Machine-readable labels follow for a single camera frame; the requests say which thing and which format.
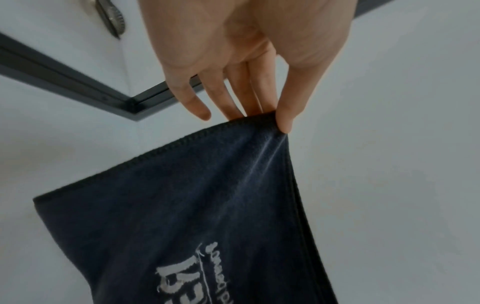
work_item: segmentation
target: white surface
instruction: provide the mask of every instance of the white surface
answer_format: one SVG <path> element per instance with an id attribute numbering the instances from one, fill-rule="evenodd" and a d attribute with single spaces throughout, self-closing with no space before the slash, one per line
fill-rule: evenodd
<path id="1" fill-rule="evenodd" d="M 295 175 L 340 303 L 478 303 L 479 13 L 397 0 L 361 17 L 295 123 Z M 286 71 L 279 60 L 279 87 Z M 135 125 L 11 80 L 0 91 L 0 302 L 89 303 L 31 198 L 224 118 L 204 93 L 208 123 L 174 105 Z"/>
<path id="2" fill-rule="evenodd" d="M 135 96 L 165 81 L 160 62 L 150 44 L 137 0 L 113 0 L 126 20 L 127 30 L 121 47 L 130 84 Z"/>
<path id="3" fill-rule="evenodd" d="M 0 32 L 130 94 L 122 47 L 91 0 L 0 0 Z"/>

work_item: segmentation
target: human hand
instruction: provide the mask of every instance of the human hand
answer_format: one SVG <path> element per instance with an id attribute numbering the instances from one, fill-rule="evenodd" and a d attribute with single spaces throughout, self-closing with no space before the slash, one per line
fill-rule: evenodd
<path id="1" fill-rule="evenodd" d="M 228 119 L 276 109 L 288 133 L 344 45 L 357 0 L 139 0 L 148 34 L 175 97 L 194 115 L 211 113 L 189 85 L 198 75 Z M 275 55 L 289 65 L 277 98 Z"/>

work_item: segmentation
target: cloth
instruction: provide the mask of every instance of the cloth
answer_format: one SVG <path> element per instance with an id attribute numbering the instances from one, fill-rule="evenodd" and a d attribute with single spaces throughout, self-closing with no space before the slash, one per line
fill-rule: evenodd
<path id="1" fill-rule="evenodd" d="M 34 199 L 95 304 L 336 303 L 275 114 Z"/>

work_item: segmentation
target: metal object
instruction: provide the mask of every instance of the metal object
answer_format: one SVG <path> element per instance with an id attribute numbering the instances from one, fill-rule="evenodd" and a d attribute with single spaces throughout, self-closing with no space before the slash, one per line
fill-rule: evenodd
<path id="1" fill-rule="evenodd" d="M 108 31 L 120 39 L 125 32 L 125 19 L 111 0 L 96 0 L 95 7 Z"/>

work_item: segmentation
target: black metal strip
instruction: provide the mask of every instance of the black metal strip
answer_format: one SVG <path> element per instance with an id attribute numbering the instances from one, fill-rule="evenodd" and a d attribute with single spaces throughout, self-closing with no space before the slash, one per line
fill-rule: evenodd
<path id="1" fill-rule="evenodd" d="M 355 17 L 390 1 L 359 0 Z M 136 121 L 176 102 L 165 82 L 129 97 L 2 33 L 0 74 Z M 190 84 L 196 92 L 203 89 L 198 77 Z"/>

